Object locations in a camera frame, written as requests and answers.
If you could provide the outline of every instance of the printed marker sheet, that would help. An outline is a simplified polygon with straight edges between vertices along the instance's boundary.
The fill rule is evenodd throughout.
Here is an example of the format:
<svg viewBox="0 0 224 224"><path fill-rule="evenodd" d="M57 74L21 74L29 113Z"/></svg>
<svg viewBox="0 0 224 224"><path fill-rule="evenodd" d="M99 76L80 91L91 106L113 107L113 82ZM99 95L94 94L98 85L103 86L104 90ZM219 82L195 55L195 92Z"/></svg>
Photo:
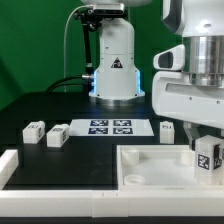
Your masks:
<svg viewBox="0 0 224 224"><path fill-rule="evenodd" d="M72 120L70 136L154 136L149 120Z"/></svg>

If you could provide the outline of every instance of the black surface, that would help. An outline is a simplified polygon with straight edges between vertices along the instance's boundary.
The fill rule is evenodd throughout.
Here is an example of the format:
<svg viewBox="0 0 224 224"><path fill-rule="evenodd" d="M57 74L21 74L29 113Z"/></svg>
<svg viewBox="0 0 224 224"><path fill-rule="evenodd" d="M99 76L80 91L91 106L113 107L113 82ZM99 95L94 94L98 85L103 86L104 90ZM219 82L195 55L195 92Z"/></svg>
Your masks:
<svg viewBox="0 0 224 224"><path fill-rule="evenodd" d="M46 138L37 145L22 144L22 130L31 121L43 120L46 132L72 119L150 119L154 137L70 137L61 149L47 148ZM159 144L159 122L151 97L144 104L108 108L90 104L77 93L30 93L0 112L0 152L19 150L20 166L5 190L23 189L117 189L116 145ZM175 144L188 144L183 123L172 120ZM200 127L201 135L220 136L216 129ZM0 223L223 223L221 217L132 218L0 218Z"/></svg>

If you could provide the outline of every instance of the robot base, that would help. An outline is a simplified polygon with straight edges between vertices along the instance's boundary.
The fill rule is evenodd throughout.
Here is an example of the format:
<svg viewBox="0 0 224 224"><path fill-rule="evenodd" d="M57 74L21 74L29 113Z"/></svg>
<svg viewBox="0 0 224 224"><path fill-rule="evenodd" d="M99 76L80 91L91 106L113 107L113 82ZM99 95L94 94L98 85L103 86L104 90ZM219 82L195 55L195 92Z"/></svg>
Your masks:
<svg viewBox="0 0 224 224"><path fill-rule="evenodd" d="M89 96L90 102L95 104L101 104L110 107L117 107L117 106L130 106L138 103L143 103L145 101L145 94L140 96L136 96L135 98L131 99L121 99L121 100L112 100L112 99L104 99L99 98L97 96Z"/></svg>

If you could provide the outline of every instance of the white block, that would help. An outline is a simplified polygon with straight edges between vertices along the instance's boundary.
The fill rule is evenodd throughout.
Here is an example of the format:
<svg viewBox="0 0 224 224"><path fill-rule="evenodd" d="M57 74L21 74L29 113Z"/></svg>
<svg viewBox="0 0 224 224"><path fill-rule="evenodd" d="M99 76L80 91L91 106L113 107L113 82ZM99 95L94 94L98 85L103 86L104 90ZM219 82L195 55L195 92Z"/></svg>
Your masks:
<svg viewBox="0 0 224 224"><path fill-rule="evenodd" d="M17 150L6 150L0 157L0 190L4 188L18 165Z"/></svg>
<svg viewBox="0 0 224 224"><path fill-rule="evenodd" d="M45 123L43 121L31 122L23 129L23 143L37 144L45 134Z"/></svg>
<svg viewBox="0 0 224 224"><path fill-rule="evenodd" d="M125 166L136 166L139 164L139 150L136 148L122 150L122 164Z"/></svg>
<svg viewBox="0 0 224 224"><path fill-rule="evenodd" d="M174 144L174 125L172 122L160 122L160 143Z"/></svg>
<svg viewBox="0 0 224 224"><path fill-rule="evenodd" d="M223 180L223 139L205 136L196 141L195 177L204 184L221 184Z"/></svg>
<svg viewBox="0 0 224 224"><path fill-rule="evenodd" d="M47 146L60 148L69 138L69 125L55 125L47 133Z"/></svg>

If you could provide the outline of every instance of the green wall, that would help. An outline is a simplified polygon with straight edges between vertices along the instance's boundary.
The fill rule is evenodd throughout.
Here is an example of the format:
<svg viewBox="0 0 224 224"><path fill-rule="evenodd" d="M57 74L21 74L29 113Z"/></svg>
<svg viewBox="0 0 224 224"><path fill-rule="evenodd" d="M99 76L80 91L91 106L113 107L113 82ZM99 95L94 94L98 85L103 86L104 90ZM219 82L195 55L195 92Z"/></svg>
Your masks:
<svg viewBox="0 0 224 224"><path fill-rule="evenodd" d="M63 78L64 27L79 0L0 0L0 109L27 92L44 91ZM161 22L161 0L131 9L136 29L136 66L142 71L143 89L151 90L153 56L180 42ZM84 72L84 46L80 22L68 33L68 73ZM97 34L91 34L93 59L98 60Z"/></svg>

